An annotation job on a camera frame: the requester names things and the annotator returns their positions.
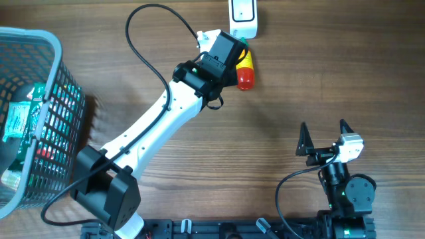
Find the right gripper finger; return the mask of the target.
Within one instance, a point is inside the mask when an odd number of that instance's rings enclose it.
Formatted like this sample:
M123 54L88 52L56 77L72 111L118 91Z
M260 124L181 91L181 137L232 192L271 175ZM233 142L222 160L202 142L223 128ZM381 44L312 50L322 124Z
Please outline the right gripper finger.
M312 155L315 152L313 141L305 122L301 123L299 141L296 148L297 156Z
M351 127L349 126L349 124L344 119L341 119L339 121L339 125L340 125L340 132L341 132L341 134L353 133L354 132L351 129Z

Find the red chili sauce bottle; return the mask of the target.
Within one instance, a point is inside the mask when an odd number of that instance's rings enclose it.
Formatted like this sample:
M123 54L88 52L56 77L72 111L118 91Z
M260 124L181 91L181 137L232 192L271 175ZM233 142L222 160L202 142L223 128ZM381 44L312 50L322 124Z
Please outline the red chili sauce bottle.
M255 72L252 60L252 54L248 48L247 53L243 51L240 55L240 63L236 65L236 74L238 77L238 89L250 90L255 85Z

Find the green snack bag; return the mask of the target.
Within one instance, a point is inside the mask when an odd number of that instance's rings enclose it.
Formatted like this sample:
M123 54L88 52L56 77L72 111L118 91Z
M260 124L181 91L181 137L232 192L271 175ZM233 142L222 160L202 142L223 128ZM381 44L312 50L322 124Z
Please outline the green snack bag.
M37 128L38 120L41 114L41 108L43 106L44 89L45 84L36 83L30 94L31 103L29 105L27 121L16 157L16 160L18 160L20 164L25 162L27 149L31 146L31 138L35 134Z

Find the green lid white jar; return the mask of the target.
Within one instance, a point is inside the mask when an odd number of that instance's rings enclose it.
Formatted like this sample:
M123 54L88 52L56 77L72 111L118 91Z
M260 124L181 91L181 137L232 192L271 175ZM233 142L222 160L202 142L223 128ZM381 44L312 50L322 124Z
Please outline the green lid white jar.
M9 189L17 191L17 189L19 188L21 177L21 171L6 170L1 176L1 183Z

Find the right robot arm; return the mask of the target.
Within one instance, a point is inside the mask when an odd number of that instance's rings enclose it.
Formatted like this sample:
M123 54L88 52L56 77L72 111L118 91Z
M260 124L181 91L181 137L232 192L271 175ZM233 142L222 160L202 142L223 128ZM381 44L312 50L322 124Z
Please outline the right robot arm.
M340 120L341 135L331 147L316 148L306 123L300 127L297 156L306 156L306 165L319 166L319 182L327 196L328 210L317 213L308 238L376 238L375 223L368 215L377 189L376 182L364 174L350 174L348 162L361 154L365 142L344 120Z

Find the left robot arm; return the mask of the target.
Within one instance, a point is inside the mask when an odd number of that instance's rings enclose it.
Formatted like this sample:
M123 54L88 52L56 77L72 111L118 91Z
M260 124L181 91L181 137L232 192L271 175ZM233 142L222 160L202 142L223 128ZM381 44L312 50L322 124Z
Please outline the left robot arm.
M176 66L164 93L130 128L100 150L86 146L77 154L70 196L118 238L136 238L145 226L136 212L137 181L150 160L181 126L221 99L248 51L245 42L220 30L199 41L200 54Z

